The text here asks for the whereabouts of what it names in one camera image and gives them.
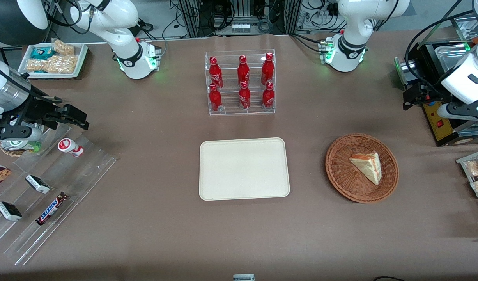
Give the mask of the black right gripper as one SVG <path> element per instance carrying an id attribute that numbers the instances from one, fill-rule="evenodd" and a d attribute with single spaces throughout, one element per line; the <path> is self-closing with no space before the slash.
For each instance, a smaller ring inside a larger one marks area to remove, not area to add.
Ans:
<path id="1" fill-rule="evenodd" d="M 52 130 L 57 129 L 61 120 L 78 126 L 82 130 L 88 130 L 89 123 L 86 121 L 87 114 L 71 104 L 58 105 L 35 97 L 28 97 L 23 104 L 13 111 L 15 118 L 14 126 L 30 126 L 37 123 Z"/>

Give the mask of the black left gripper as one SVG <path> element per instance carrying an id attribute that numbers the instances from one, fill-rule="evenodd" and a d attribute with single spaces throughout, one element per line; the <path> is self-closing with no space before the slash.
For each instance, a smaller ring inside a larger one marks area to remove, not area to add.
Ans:
<path id="1" fill-rule="evenodd" d="M 417 90 L 404 91 L 404 111 L 407 111 L 416 105 L 450 103 L 453 101 L 452 94 L 440 84 L 429 86 L 424 82 L 417 82 L 415 88 Z"/>

